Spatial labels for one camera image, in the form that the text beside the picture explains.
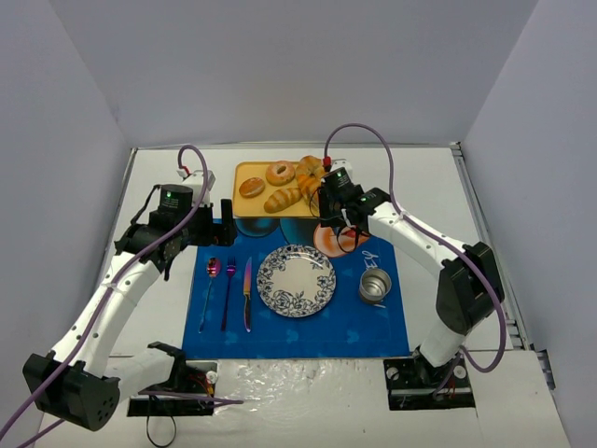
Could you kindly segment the large striped croissant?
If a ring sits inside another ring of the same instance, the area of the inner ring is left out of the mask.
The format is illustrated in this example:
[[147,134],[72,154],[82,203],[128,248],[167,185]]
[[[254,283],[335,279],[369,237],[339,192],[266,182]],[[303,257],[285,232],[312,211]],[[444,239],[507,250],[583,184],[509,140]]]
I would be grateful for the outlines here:
[[321,179],[316,178],[303,178],[298,181],[298,188],[302,194],[302,197],[306,204],[308,205],[309,198],[312,192],[317,188],[321,187]]

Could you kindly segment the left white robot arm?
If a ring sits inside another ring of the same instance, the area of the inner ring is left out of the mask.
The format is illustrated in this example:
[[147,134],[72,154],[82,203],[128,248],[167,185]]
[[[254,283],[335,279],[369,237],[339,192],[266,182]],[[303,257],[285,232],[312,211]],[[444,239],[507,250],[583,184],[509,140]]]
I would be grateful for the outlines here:
[[36,408],[90,431],[103,428],[125,399],[154,388],[173,392],[189,376],[183,350],[150,343],[140,354],[108,367],[113,347],[136,306],[189,246],[230,246],[237,232],[232,201],[221,218],[204,187],[165,184],[146,224],[136,220],[116,241],[116,253],[76,323],[47,354],[32,354],[22,372]]

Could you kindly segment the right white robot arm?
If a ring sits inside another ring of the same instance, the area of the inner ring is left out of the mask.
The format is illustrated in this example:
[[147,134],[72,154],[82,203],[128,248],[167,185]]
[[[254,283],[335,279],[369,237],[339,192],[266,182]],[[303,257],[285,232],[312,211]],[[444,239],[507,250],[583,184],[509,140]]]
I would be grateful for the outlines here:
[[345,224],[380,238],[437,279],[436,322],[418,348],[428,364],[439,368],[449,363],[493,311],[500,322],[500,348],[505,348],[504,290],[490,247],[443,235],[394,205],[383,190],[363,191],[343,168],[323,177],[318,202],[322,224]]

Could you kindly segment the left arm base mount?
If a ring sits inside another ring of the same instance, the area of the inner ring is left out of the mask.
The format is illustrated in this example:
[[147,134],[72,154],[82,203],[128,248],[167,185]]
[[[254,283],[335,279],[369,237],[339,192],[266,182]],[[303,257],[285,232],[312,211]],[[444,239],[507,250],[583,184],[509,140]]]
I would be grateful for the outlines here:
[[[176,386],[165,384],[152,386],[151,390],[163,390],[183,395],[208,397],[215,394],[218,364],[214,361],[189,361],[187,372]],[[215,403],[184,397],[135,396],[128,400],[128,417],[199,417],[214,414]]]

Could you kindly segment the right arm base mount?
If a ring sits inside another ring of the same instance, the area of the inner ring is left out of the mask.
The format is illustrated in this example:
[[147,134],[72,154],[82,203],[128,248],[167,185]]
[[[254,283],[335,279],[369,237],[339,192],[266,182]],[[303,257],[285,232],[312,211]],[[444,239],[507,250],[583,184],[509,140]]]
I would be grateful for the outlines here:
[[476,406],[465,362],[433,368],[423,357],[383,361],[390,411],[431,411]]

